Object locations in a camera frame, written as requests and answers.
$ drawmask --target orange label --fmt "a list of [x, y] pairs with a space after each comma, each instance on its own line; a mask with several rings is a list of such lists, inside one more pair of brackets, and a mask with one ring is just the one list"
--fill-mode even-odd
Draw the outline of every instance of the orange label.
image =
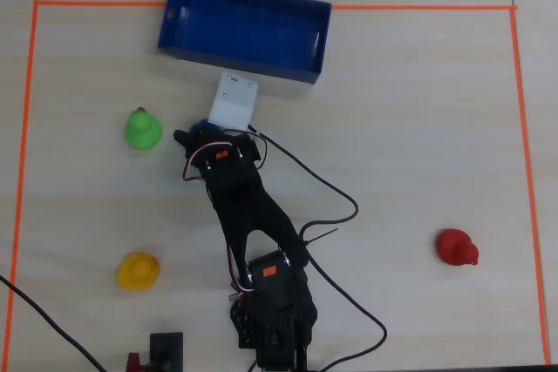
[[271, 276], [277, 273], [277, 266], [270, 266], [263, 269], [263, 277]]

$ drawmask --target blue object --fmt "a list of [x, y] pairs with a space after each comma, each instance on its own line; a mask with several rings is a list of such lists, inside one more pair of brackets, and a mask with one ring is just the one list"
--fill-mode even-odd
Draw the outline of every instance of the blue object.
[[331, 3], [167, 0], [159, 48], [178, 58], [314, 84]]

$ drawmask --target yellow rubber duck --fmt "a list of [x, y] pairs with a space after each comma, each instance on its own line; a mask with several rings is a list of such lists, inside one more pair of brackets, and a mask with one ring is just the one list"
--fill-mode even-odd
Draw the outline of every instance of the yellow rubber duck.
[[117, 281], [130, 291], [145, 291], [159, 276], [159, 262], [149, 253], [132, 253], [120, 265]]

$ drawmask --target red object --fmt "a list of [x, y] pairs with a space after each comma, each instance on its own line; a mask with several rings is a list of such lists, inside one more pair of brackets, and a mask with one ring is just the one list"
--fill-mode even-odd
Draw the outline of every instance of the red object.
[[139, 353], [128, 353], [128, 363], [126, 364], [126, 372], [145, 372], [145, 367], [140, 364]]
[[479, 249], [465, 231], [447, 229], [436, 239], [436, 249], [441, 260], [448, 265], [476, 265], [479, 263]]

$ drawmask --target rubber duck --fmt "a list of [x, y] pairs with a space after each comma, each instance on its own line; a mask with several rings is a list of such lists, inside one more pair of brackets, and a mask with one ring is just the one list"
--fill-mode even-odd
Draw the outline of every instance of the rubber duck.
[[125, 134], [133, 148], [148, 150], [159, 142], [162, 129], [156, 117], [139, 107], [130, 114]]
[[117, 281], [130, 291], [145, 291], [159, 276], [159, 262], [149, 253], [132, 253], [120, 265]]
[[439, 258], [453, 266], [476, 265], [479, 263], [479, 249], [471, 237], [461, 230], [443, 230], [436, 239]]

